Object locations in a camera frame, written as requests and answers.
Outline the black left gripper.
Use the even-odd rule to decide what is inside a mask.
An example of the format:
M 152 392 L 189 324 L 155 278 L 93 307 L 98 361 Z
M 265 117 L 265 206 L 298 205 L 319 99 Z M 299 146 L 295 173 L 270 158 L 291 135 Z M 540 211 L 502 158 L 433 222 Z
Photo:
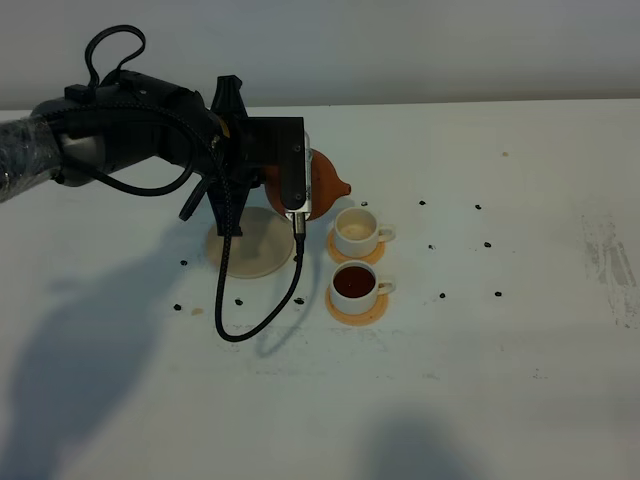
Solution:
M 241 237 L 240 220 L 250 190 L 260 185 L 261 174 L 251 150 L 257 142 L 255 121 L 241 96 L 242 81 L 235 75 L 217 78 L 211 106 L 204 110 L 206 138 L 216 154 L 218 166 L 208 199 L 219 236 Z

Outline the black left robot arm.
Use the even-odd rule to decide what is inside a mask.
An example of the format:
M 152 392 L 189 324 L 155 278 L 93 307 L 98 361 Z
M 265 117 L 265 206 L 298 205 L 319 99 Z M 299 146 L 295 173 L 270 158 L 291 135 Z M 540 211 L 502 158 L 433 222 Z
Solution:
M 235 75 L 219 77 L 207 106 L 196 91 L 132 71 L 111 73 L 97 86 L 71 85 L 29 116 L 2 122 L 1 199 L 49 180 L 70 187 L 99 181 L 130 195 L 159 197 L 197 174 L 201 180 L 180 218 L 188 219 L 207 196 L 219 235 L 239 236 L 255 179 L 238 170 L 247 118 L 241 86 Z M 114 178 L 152 157 L 180 167 L 181 174 L 154 188 Z

